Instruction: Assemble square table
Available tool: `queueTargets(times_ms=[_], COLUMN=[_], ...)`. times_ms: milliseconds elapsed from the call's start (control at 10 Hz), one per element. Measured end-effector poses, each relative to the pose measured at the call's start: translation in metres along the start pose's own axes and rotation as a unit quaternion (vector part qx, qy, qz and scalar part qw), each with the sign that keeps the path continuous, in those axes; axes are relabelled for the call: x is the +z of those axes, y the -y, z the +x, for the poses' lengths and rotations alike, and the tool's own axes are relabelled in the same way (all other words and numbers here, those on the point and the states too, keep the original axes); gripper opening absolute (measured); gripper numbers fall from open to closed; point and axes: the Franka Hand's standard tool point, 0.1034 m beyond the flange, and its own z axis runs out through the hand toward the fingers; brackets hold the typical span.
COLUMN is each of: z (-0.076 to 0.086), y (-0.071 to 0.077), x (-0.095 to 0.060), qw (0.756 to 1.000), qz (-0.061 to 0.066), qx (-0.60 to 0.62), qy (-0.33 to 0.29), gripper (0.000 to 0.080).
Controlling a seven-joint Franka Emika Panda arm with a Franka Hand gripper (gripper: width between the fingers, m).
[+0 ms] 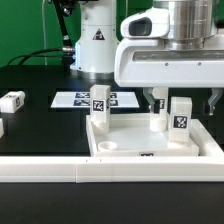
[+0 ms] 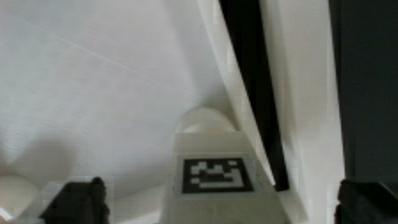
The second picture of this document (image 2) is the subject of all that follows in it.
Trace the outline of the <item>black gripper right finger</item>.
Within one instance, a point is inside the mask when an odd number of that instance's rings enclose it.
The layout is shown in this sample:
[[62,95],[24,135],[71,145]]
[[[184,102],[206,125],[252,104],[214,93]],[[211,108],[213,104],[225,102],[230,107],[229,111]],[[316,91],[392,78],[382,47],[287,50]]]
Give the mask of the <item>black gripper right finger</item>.
[[334,224],[398,224],[398,183],[341,181]]

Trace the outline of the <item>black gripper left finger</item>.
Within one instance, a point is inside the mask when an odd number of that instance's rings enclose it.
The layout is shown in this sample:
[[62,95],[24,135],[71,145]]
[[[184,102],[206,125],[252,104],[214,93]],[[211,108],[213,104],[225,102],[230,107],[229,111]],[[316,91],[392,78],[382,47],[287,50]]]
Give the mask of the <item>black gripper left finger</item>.
[[44,224],[110,224],[104,199],[106,186],[99,177],[88,182],[69,182],[40,213]]

